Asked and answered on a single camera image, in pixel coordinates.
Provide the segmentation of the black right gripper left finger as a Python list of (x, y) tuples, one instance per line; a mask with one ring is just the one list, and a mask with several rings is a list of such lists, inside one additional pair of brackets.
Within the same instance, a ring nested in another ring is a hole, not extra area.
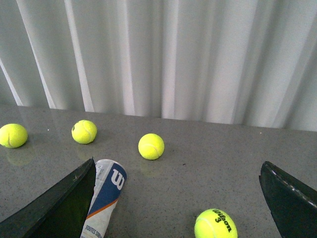
[(78, 238), (94, 195), (96, 166), (87, 160), (0, 224), (2, 238)]

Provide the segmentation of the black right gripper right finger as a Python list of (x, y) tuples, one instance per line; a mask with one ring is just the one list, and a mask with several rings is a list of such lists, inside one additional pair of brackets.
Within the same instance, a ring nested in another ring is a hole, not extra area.
[(283, 238), (317, 236), (317, 191), (266, 161), (259, 175), (261, 189)]

